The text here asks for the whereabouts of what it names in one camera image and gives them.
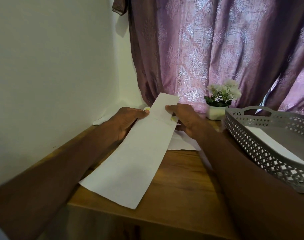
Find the tray handle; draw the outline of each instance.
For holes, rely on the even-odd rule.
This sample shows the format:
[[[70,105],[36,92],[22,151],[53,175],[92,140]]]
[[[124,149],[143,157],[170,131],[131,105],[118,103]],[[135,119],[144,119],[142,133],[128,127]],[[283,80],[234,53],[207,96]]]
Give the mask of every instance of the tray handle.
[[[249,107],[246,107],[246,108],[242,108],[241,111],[242,111],[242,115],[244,115],[244,112],[247,111],[247,110],[250,110],[250,109],[261,109],[261,110],[266,110],[268,112],[271,113],[271,115],[275,112],[274,110],[270,109],[270,108],[267,108],[267,107],[264,107],[264,106],[249,106]]]

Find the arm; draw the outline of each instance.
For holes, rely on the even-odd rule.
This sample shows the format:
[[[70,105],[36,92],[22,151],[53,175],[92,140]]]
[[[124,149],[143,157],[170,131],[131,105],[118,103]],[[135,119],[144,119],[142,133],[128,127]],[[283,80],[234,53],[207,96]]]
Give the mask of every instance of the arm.
[[[245,239],[304,240],[301,195],[247,159],[190,105],[171,105],[166,110],[176,113],[179,129],[196,139],[205,152]]]
[[[102,152],[123,139],[135,119],[147,115],[122,108],[75,145],[2,185],[0,228],[11,240],[37,238]]]

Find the gray tray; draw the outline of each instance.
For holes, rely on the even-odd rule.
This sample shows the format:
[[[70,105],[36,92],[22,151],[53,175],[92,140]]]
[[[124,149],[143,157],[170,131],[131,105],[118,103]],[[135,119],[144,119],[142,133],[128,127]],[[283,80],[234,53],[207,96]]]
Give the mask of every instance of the gray tray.
[[[244,115],[250,109],[262,109],[269,117]],[[304,193],[304,165],[292,161],[266,145],[245,126],[257,127],[304,161],[304,115],[273,111],[267,107],[227,108],[225,126],[234,139],[261,169]]]

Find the flower pot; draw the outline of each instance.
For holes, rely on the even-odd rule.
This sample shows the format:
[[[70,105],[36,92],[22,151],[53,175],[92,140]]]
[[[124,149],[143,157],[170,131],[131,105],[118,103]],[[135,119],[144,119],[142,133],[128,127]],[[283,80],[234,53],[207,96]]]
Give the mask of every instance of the flower pot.
[[[206,117],[209,120],[221,120],[225,116],[226,107],[212,107],[207,104]]]

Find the hand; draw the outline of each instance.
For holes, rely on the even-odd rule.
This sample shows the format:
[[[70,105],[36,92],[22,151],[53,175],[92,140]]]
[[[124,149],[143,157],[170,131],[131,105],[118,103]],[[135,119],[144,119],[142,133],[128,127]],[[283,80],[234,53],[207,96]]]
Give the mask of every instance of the hand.
[[[204,123],[201,117],[194,111],[191,105],[188,104],[177,104],[177,105],[166,105],[165,109],[169,113],[175,113],[178,117],[178,124],[181,125],[176,127],[178,131],[184,131],[192,139],[195,138],[195,131],[200,129],[199,127]]]
[[[117,140],[125,138],[136,119],[143,119],[148,116],[149,113],[150,111],[148,110],[143,111],[141,109],[127,107],[120,108],[119,111],[110,119],[110,121],[116,126],[118,132]]]

